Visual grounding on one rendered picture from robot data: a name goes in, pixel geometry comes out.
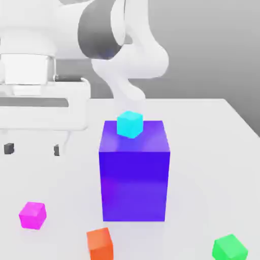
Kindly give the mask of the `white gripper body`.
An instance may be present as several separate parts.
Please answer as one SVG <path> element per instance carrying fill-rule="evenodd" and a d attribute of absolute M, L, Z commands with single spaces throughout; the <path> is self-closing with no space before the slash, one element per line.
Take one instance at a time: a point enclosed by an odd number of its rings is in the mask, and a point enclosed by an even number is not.
<path fill-rule="evenodd" d="M 0 129 L 81 131 L 88 125 L 90 84 L 0 85 Z"/>

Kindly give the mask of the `small magenta cube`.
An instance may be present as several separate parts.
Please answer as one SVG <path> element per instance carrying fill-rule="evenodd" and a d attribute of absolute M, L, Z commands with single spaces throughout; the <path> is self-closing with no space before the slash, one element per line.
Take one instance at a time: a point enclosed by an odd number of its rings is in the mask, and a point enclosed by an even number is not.
<path fill-rule="evenodd" d="M 19 213 L 21 226 L 24 229 L 39 230 L 47 217 L 44 203 L 27 202 Z"/>

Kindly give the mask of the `small cyan cube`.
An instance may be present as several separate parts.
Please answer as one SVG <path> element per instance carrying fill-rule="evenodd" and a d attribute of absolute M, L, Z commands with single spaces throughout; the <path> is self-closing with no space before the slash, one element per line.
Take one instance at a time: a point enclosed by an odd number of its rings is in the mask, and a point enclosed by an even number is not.
<path fill-rule="evenodd" d="M 117 117 L 117 134 L 134 139 L 143 131 L 143 115 L 125 111 Z"/>

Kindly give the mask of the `small orange cube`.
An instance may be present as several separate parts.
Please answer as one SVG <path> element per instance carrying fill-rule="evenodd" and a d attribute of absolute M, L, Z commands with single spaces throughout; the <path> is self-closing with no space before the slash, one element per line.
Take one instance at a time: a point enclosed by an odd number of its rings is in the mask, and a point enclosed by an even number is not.
<path fill-rule="evenodd" d="M 114 260 L 113 242 L 107 227 L 89 231 L 86 235 L 90 260 Z"/>

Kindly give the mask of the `small green cube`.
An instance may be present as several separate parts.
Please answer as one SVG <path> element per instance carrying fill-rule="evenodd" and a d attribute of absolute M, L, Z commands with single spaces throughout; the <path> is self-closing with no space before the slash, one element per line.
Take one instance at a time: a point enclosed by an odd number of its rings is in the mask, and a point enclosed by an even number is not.
<path fill-rule="evenodd" d="M 215 260 L 246 260 L 248 250 L 235 235 L 229 234 L 214 241 L 212 256 Z"/>

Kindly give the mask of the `large blue box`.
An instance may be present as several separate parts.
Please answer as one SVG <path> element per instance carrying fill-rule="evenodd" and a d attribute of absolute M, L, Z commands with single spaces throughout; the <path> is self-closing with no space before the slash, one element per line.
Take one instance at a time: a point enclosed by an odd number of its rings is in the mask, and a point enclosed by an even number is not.
<path fill-rule="evenodd" d="M 103 220 L 164 221 L 170 154 L 162 121 L 145 121 L 134 139 L 105 121 L 99 148 Z"/>

